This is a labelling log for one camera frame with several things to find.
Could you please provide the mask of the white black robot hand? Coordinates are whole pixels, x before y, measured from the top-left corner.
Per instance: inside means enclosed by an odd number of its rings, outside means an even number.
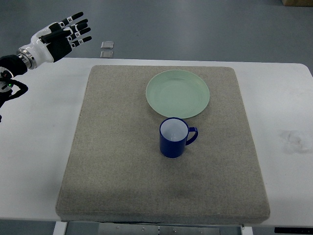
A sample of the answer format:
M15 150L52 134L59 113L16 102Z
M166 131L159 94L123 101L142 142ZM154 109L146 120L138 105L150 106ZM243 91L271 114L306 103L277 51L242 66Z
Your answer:
M85 34L91 31L88 20L81 18L83 12L78 12L59 22L54 22L35 33L30 43L20 47L17 56L22 59L28 69L35 69L43 63L54 63L72 50L92 39Z

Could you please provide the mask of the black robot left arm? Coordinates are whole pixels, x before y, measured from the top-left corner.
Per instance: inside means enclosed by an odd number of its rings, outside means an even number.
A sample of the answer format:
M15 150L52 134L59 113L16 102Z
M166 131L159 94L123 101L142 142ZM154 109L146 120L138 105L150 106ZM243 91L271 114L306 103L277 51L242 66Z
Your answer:
M28 86L15 79L27 72L27 66L17 55L0 58L0 106L9 100L18 98L28 91Z

